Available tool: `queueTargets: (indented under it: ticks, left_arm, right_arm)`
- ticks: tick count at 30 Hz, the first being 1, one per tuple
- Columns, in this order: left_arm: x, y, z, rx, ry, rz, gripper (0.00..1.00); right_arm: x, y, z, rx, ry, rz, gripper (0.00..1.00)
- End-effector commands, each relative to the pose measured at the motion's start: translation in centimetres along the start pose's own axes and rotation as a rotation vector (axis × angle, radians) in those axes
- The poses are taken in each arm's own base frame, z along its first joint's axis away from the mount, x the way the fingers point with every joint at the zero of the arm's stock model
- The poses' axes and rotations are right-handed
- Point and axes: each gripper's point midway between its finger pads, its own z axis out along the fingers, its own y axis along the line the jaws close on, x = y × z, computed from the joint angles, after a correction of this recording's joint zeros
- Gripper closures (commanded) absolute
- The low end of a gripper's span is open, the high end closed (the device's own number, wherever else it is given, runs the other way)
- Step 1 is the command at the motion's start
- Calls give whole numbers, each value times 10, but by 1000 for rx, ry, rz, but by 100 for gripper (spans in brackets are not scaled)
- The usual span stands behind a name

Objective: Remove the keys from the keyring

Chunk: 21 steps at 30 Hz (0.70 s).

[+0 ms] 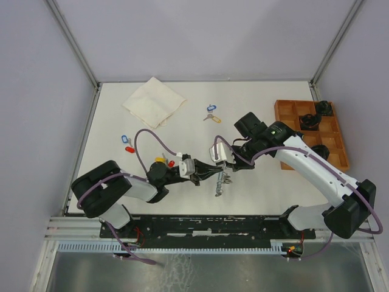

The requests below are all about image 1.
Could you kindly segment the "blue handled key organiser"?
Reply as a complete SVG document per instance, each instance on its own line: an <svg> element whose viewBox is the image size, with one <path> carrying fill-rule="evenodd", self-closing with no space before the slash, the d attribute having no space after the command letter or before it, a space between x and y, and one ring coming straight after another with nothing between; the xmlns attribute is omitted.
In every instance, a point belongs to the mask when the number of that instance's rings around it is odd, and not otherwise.
<svg viewBox="0 0 389 292"><path fill-rule="evenodd" d="M222 186L224 184L231 184L232 180L230 175L227 172L218 173L218 178L216 180L216 189L215 189L215 197L219 197L223 193Z"/></svg>

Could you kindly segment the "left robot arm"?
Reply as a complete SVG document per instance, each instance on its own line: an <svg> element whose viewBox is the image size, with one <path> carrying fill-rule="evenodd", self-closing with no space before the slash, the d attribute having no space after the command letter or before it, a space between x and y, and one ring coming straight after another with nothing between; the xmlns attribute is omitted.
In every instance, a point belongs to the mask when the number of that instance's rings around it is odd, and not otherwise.
<svg viewBox="0 0 389 292"><path fill-rule="evenodd" d="M77 198L77 208L88 218L99 218L109 223L121 237L134 232L134 222L126 207L118 203L123 196L154 204L168 195L167 185L191 182L196 186L223 168L186 158L177 166L154 162L146 178L125 173L113 161L107 161L77 178L71 189Z"/></svg>

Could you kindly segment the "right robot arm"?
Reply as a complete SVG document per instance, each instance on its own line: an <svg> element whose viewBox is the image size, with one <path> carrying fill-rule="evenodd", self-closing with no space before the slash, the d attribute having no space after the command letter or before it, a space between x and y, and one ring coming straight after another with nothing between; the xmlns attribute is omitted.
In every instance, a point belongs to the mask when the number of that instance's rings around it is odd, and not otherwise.
<svg viewBox="0 0 389 292"><path fill-rule="evenodd" d="M318 155L302 137L285 123L276 121L267 126L254 113L248 113L235 123L246 139L241 146L232 146L216 136L210 157L216 164L224 163L237 172L253 169L255 160L270 155L292 167L309 181L327 200L315 206L292 206L279 222L280 233L292 238L305 229L327 228L335 235L349 239L374 212L376 185L369 179L358 181L331 165Z"/></svg>

